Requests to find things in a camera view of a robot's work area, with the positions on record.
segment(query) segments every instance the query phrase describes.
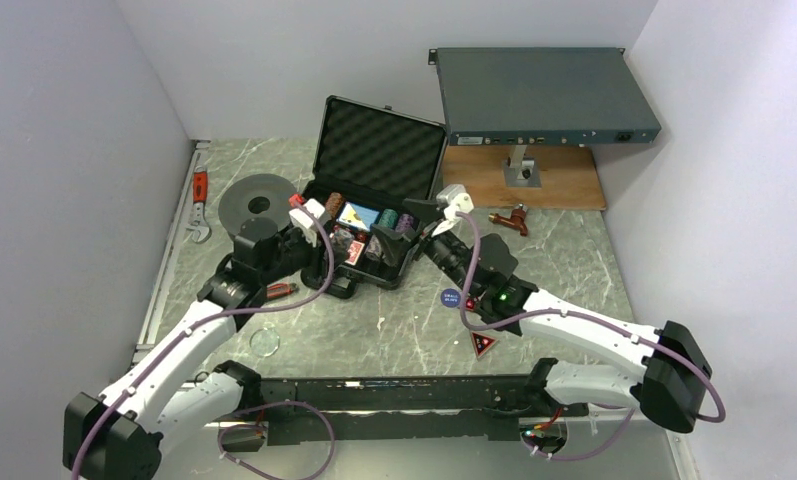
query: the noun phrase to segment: white wall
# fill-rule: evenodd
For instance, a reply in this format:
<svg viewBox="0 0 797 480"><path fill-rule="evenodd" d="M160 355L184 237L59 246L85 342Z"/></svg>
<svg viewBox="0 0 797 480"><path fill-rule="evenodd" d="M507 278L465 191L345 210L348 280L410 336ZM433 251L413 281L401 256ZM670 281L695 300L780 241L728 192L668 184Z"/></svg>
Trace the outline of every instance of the white wall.
<svg viewBox="0 0 797 480"><path fill-rule="evenodd" d="M633 45L656 0L118 0L192 138L316 136L338 94L431 120L427 50Z"/></svg>
<svg viewBox="0 0 797 480"><path fill-rule="evenodd" d="M797 479L797 1L751 3L661 0L629 63L665 131L596 153L635 314L687 324L727 402L703 477Z"/></svg>
<svg viewBox="0 0 797 480"><path fill-rule="evenodd" d="M0 478L63 472L62 415L126 369L189 141L110 0L0 1Z"/></svg>

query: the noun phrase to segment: metal stand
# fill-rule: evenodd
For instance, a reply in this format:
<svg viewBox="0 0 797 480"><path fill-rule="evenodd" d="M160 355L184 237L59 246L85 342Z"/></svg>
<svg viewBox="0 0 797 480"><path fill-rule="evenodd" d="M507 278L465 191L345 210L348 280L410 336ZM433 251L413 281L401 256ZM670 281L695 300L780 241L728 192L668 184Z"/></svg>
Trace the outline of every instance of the metal stand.
<svg viewBox="0 0 797 480"><path fill-rule="evenodd" d="M536 159L525 157L527 145L513 145L510 147L510 156L501 164L504 171L504 181L508 187L533 187L541 188L539 181L539 168Z"/></svg>

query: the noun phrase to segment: red wrench handle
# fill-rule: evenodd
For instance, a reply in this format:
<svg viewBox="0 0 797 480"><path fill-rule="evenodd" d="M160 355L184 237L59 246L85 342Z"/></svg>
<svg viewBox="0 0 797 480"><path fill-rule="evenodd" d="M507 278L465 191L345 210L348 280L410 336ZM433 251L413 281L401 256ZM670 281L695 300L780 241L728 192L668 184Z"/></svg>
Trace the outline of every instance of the red wrench handle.
<svg viewBox="0 0 797 480"><path fill-rule="evenodd" d="M209 178L207 177L206 170L195 172L192 177L192 202L193 203L206 203L207 202L207 187L209 186Z"/></svg>

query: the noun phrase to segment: robotic arm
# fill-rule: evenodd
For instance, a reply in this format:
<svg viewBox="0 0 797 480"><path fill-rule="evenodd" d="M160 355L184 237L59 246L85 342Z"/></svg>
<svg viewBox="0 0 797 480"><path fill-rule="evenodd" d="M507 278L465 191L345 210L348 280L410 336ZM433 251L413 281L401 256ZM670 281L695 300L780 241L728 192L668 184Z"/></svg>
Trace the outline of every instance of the robotic arm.
<svg viewBox="0 0 797 480"><path fill-rule="evenodd" d="M567 303L516 277L518 261L497 234L479 241L476 236L475 248L468 248L450 231L460 219L473 223L467 216L471 198L460 185L446 188L434 201L405 200L404 207L420 219L419 231L398 234L374 226L384 261L397 264L413 248L416 259L427 256L463 288L461 314L468 328L550 336L606 363L539 360L524 385L538 410L583 403L638 406L658 425L682 433L705 418L699 409L710 390L711 370L686 328L674 322L660 330L629 324ZM167 453L205 424L266 403L260 375L233 361L216 367L195 388L179 388L241 330L254 307L265 303L268 285L297 271L325 279L316 295L261 311L296 308L330 284L334 256L344 252L334 252L323 241L323 225L329 221L324 207L310 200L290 217L293 226L280 231L264 219L246 223L234 238L233 253L222 260L175 329L100 395L81 393L71 401L63 439L67 468L91 480L149 479ZM477 313L486 325L470 325L466 311ZM691 373L691 366L704 378ZM80 468L78 457L84 457Z"/></svg>
<svg viewBox="0 0 797 480"><path fill-rule="evenodd" d="M467 328L552 337L606 364L541 359L528 388L545 404L639 407L654 423L680 433L691 432L697 419L724 418L721 400L709 382L710 365L684 326L668 321L656 329L615 320L518 278L513 274L518 260L498 234L478 241L477 225L468 216L473 204L462 185L447 187L433 201L405 200L404 207L426 226L400 235L374 226L386 261L394 264L418 245L417 258L427 256L463 289L461 316ZM460 218L474 230L474 259L473 250L450 231ZM466 310L477 313L486 325L471 325ZM717 417L699 413L707 391L716 400Z"/></svg>

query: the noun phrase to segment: red tool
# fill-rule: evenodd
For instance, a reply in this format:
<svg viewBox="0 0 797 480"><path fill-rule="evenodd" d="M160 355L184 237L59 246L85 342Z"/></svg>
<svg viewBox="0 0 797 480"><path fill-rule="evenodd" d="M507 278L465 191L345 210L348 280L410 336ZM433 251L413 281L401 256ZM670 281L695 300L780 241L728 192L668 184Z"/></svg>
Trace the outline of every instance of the red tool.
<svg viewBox="0 0 797 480"><path fill-rule="evenodd" d="M191 238L195 243L204 243L212 234L210 225L204 218L204 207L207 204L207 189L209 179L206 167L197 167L192 175L192 215L189 218L187 230L191 230Z"/></svg>
<svg viewBox="0 0 797 480"><path fill-rule="evenodd" d="M275 283L269 285L266 292L266 300L277 300L278 298L288 297L298 291L297 283Z"/></svg>
<svg viewBox="0 0 797 480"><path fill-rule="evenodd" d="M525 217L528 216L528 207L523 203L516 205L516 208L510 212L510 218L503 217L497 213L489 214L489 221L497 225L504 225L505 227L518 230L519 235L523 237L528 236L528 226L525 224Z"/></svg>

